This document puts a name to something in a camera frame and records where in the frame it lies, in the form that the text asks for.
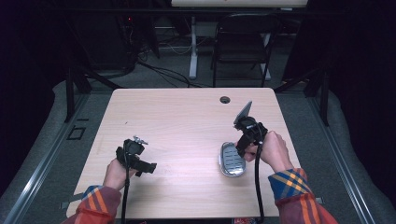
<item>light wood tabletop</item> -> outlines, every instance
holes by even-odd
[[[222,103],[223,96],[229,97],[230,103]],[[252,101],[249,116],[283,136],[292,163],[299,167],[272,89],[116,90],[75,193],[84,192],[90,185],[101,185],[117,147],[137,135],[148,142],[140,159],[158,164],[153,174],[131,178],[127,218],[259,217],[254,162],[249,162],[239,177],[225,176],[219,168],[221,145],[236,142],[242,135],[233,127],[233,121],[248,101]],[[267,179],[272,173],[261,161],[262,201],[267,217],[278,216]],[[75,214],[79,202],[69,205],[68,217]]]
[[[305,7],[307,0],[172,0],[173,7]]]

